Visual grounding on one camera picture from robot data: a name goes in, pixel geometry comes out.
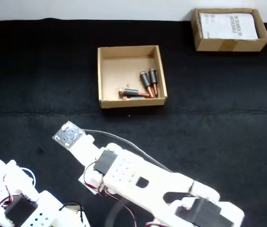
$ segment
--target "metal plate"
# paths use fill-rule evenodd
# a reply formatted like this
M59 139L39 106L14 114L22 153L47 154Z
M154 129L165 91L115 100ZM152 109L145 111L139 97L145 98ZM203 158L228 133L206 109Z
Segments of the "metal plate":
M85 132L82 129L68 121L53 136L53 140L69 149L84 134Z

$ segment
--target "black fabric surface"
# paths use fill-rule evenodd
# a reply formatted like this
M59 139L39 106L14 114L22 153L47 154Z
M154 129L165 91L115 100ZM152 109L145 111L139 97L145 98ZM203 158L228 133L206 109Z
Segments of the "black fabric surface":
M166 105L101 110L96 48L148 44L160 46ZM39 191L82 202L101 227L115 202L91 194L83 166L51 139L67 120L133 141L243 209L244 227L267 227L267 47L196 52L189 22L0 22L0 158L31 168ZM152 220L129 206L139 227ZM132 226L125 209L115 226Z

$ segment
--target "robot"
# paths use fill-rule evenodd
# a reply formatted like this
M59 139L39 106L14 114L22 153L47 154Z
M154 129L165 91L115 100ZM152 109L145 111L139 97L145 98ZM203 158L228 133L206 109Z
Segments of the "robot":
M0 226L90 227L80 204L62 204L48 191L39 193L35 184L31 170L14 160L7 164L0 160Z
M94 138L87 132L88 130L83 130L68 121L53 139L85 166L79 181L93 194L108 196L117 201L125 198L150 212L154 220L146 223L146 227L241 226L244 212L230 202L220 201L220 195L215 189L183 174L172 173L152 164L115 143L98 148L93 144ZM7 181L8 174L17 174L17 179ZM164 196L170 192L182 193L183 197L167 203ZM14 194L21 195L21 199L15 197L11 201L9 195L13 197ZM10 210L16 200L28 201L35 206L33 209L30 208L29 215L29 212L25 215L15 215ZM1 226L89 227L82 209L80 220L78 214L65 206L49 192L38 193L32 185L31 178L14 161L8 164L0 161ZM125 207L133 216L134 226L137 227L134 214L126 205ZM47 219L43 218L43 215L41 217L41 213L45 214ZM42 222L33 223L39 218ZM20 219L19 223L22 223L16 224L16 219Z

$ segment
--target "cardboard box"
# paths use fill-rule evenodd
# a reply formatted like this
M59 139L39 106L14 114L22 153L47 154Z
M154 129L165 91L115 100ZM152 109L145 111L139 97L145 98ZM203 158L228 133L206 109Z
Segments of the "cardboard box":
M158 97L122 100L120 88L145 91L140 72L157 71ZM164 72L158 46L117 46L98 48L98 91L101 108L164 105L167 99Z
M204 39L199 13L250 13L254 18L259 39ZM267 31L256 9L195 9L191 26L197 51L259 52L267 44Z

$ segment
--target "mounting hole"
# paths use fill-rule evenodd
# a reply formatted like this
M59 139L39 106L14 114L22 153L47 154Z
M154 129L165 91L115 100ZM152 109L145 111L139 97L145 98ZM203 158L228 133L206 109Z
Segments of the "mounting hole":
M148 180L140 176L138 182L135 185L138 186L139 188L146 188L148 183L149 183Z

